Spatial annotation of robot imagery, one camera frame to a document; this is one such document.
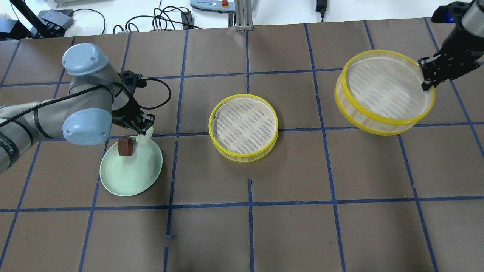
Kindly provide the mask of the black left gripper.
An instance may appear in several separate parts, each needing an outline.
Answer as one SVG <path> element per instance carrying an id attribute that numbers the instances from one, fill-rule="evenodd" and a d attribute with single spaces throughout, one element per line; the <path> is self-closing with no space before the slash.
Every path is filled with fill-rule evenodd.
<path id="1" fill-rule="evenodd" d="M 155 115 L 143 112 L 135 98 L 120 94 L 114 99 L 112 105 L 112 123 L 114 125 L 145 135 L 153 126 L 154 121 Z"/>

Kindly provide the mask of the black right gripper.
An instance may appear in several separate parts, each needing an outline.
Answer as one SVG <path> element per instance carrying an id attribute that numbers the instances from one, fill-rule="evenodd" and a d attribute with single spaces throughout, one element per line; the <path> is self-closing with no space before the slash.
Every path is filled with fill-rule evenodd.
<path id="1" fill-rule="evenodd" d="M 480 67 L 484 38 L 475 36 L 461 26 L 455 26 L 432 57 L 422 57 L 423 91 L 429 91 L 446 80 L 455 80 Z"/>

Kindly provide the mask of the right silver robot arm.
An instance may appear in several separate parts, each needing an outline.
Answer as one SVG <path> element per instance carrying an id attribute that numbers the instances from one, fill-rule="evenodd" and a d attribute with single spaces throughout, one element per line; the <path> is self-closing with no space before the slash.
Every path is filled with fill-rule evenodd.
<path id="1" fill-rule="evenodd" d="M 470 3 L 451 2 L 439 6 L 431 17 L 433 23 L 453 23 L 451 33 L 432 57 L 422 57 L 423 91 L 446 80 L 455 80 L 480 67 L 484 53 L 484 9 L 482 0 Z"/>

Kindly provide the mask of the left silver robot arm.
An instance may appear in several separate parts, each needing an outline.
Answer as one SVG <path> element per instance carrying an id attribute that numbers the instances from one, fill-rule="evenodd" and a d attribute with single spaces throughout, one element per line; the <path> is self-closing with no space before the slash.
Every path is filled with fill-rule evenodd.
<path id="1" fill-rule="evenodd" d="M 112 125 L 145 135 L 155 115 L 134 98 L 143 79 L 130 71 L 116 72 L 108 57 L 92 43 L 73 45 L 62 57 L 71 76 L 68 95 L 57 99 L 1 106 L 0 170 L 11 168 L 34 144 L 63 137 L 79 146 L 107 139 Z"/>

